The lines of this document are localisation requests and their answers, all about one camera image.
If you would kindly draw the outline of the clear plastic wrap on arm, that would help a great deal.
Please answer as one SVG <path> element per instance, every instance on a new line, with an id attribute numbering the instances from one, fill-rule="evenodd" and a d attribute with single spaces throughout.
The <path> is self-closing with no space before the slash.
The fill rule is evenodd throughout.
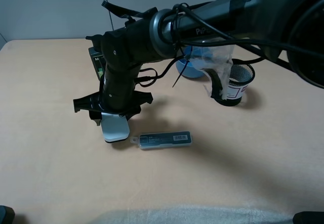
<path id="1" fill-rule="evenodd" d="M 203 72 L 211 82 L 206 90 L 214 100 L 227 99 L 227 87 L 233 66 L 232 53 L 234 46 L 195 47 L 192 46 L 186 53 L 194 69 Z"/>

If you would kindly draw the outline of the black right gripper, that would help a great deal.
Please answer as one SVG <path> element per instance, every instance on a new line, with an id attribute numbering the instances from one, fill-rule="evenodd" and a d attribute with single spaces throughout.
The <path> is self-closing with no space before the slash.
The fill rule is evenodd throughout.
<path id="1" fill-rule="evenodd" d="M 141 66 L 136 66 L 126 71 L 115 71 L 106 66 L 99 91 L 74 99 L 74 111 L 87 110 L 97 126 L 101 125 L 102 113 L 119 114 L 119 117 L 125 117 L 128 121 L 141 112 L 141 105 L 153 101 L 151 93 L 135 90 L 135 79 L 140 69 Z"/>

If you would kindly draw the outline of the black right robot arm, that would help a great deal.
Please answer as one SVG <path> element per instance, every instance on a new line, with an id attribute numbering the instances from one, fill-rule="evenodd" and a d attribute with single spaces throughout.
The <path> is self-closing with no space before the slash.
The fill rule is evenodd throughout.
<path id="1" fill-rule="evenodd" d="M 151 93 L 138 92 L 150 77 L 140 77 L 145 63 L 183 58 L 182 48 L 237 45 L 260 58 L 323 87 L 323 0 L 216 0 L 198 5 L 176 4 L 143 13 L 107 1 L 102 6 L 120 18 L 123 28 L 93 35 L 94 50 L 105 60 L 99 91 L 73 101 L 92 120 L 102 113 L 127 118 Z"/>

